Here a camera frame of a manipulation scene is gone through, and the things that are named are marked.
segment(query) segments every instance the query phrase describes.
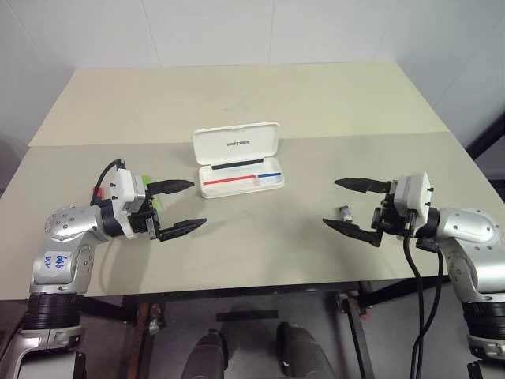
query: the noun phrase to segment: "handwritten label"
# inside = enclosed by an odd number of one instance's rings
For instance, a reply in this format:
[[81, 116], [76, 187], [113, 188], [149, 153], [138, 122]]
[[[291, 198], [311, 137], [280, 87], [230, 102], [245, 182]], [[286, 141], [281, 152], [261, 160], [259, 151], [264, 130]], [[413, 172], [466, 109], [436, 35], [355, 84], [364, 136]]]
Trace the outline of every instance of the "handwritten label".
[[69, 251], [47, 251], [44, 255], [44, 266], [46, 273], [57, 275], [65, 271], [66, 265], [70, 262], [72, 253]]

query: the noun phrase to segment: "small battery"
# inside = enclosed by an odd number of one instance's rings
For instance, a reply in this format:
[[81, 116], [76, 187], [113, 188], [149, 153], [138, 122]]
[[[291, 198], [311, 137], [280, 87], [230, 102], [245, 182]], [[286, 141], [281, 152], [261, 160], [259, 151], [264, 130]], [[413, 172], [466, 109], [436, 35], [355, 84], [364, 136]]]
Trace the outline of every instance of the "small battery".
[[339, 213], [340, 216], [342, 217], [342, 221], [345, 221], [346, 223], [352, 223], [353, 222], [353, 215], [350, 213], [350, 209], [347, 205], [344, 205], [343, 207], [339, 208]]

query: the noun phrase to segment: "white wall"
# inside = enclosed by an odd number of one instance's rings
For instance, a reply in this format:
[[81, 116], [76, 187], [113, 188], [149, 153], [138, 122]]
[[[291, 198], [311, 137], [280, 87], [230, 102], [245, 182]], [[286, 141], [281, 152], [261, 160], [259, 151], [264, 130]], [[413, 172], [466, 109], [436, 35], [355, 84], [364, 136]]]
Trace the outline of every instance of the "white wall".
[[24, 154], [74, 67], [395, 59], [467, 145], [505, 105], [503, 3], [0, 0], [0, 141], [11, 147], [0, 170]]

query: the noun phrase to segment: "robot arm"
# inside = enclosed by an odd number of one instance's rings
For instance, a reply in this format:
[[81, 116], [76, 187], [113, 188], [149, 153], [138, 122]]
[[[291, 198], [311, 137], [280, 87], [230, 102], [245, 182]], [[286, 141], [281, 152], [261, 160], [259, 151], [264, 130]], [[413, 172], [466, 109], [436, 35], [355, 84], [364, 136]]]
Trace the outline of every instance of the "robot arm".
[[49, 216], [46, 241], [33, 265], [28, 311], [0, 361], [0, 378], [23, 377], [22, 363], [28, 353], [69, 350], [80, 343], [80, 310], [98, 244], [120, 235], [135, 238], [143, 232], [148, 232], [150, 239], [166, 241], [206, 221], [186, 220], [167, 229], [159, 225], [153, 196], [190, 186], [192, 182], [167, 180], [148, 184], [145, 189], [142, 178], [120, 163], [110, 184], [110, 200], [97, 201], [94, 196], [89, 206], [61, 208]]
[[339, 220], [324, 222], [351, 238], [380, 246], [383, 233], [413, 237], [420, 249], [442, 251], [455, 292], [462, 302], [472, 354], [505, 360], [505, 250], [499, 225], [480, 209], [431, 208], [426, 173], [378, 182], [366, 178], [337, 180], [358, 192], [385, 193], [372, 218], [374, 231]]

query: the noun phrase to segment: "beige tabletop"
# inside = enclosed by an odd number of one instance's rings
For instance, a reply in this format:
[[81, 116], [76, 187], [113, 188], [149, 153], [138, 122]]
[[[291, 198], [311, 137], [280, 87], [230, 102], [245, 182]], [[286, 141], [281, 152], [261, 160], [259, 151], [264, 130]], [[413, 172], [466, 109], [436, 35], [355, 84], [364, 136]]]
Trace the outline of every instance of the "beige tabletop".
[[[0, 299], [25, 298], [44, 222], [64, 205], [89, 202], [99, 172], [113, 158], [154, 179], [197, 180], [189, 143], [31, 148], [0, 200]], [[412, 276], [401, 242], [384, 236], [377, 249], [323, 224], [349, 205], [368, 229], [382, 197], [353, 193], [336, 178], [390, 180], [427, 171], [437, 208], [482, 208], [505, 225], [505, 207], [449, 132], [294, 138], [279, 142], [281, 189], [205, 200], [197, 186], [160, 197], [163, 225], [207, 217], [200, 229], [167, 242], [117, 238], [101, 245], [88, 295], [136, 294]], [[436, 257], [413, 250], [425, 276]]]
[[78, 69], [30, 146], [188, 142], [266, 121], [281, 138], [447, 130], [394, 62]]

